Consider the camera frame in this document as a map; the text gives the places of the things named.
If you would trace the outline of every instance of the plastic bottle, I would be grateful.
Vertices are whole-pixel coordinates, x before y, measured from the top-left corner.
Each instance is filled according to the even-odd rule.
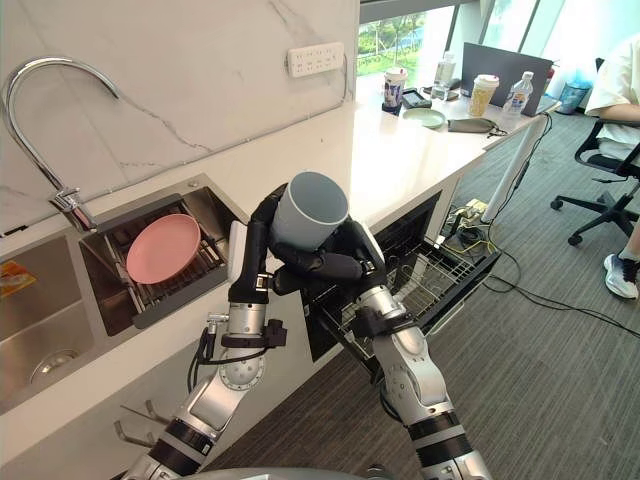
[[[453,59],[453,52],[445,52],[442,60],[438,62],[436,77],[433,80],[433,87],[431,87],[431,98],[447,99],[453,69],[456,66],[456,62],[454,62]]]
[[[522,80],[511,87],[509,95],[507,95],[507,100],[504,102],[504,107],[502,107],[502,111],[505,114],[513,116],[520,115],[527,105],[529,96],[533,92],[533,85],[531,85],[532,78],[533,72],[524,72],[522,74]]]

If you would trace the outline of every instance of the white shirt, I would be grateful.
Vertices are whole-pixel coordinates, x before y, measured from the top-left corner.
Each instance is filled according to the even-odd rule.
[[[604,107],[626,103],[639,105],[639,99],[640,34],[637,34],[618,45],[600,67],[585,113],[597,116]],[[640,128],[604,125],[598,138],[603,154],[624,160],[640,143]]]

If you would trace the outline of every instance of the gray carpet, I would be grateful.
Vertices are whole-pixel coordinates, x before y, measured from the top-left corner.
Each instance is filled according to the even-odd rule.
[[[521,286],[640,330],[640,302],[612,296],[602,281],[602,260],[626,237],[608,224],[571,247],[567,237],[593,213],[549,208],[556,194],[595,199],[605,187],[590,180],[599,172],[572,160],[593,120],[557,114],[553,120],[492,237],[520,261]],[[491,151],[461,183],[455,203],[487,201],[518,142]],[[606,187],[616,197],[630,186]],[[637,198],[631,207],[640,210]],[[512,279],[515,270],[503,256],[494,273]],[[637,339],[577,312],[480,287],[430,347],[494,478],[640,479]],[[366,376],[343,352],[211,468],[312,466],[363,474],[375,462],[398,479],[419,478],[406,431],[383,413]]]

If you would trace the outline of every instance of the green plate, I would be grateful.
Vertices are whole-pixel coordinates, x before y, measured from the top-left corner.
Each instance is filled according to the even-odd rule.
[[[410,108],[402,114],[402,118],[419,121],[423,127],[433,130],[440,128],[447,121],[444,115],[430,108]]]

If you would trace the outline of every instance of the yellow package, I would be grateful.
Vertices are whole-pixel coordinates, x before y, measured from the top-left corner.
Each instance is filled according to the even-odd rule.
[[[2,264],[2,277],[0,277],[0,298],[5,298],[28,287],[36,278],[26,268],[13,260]]]

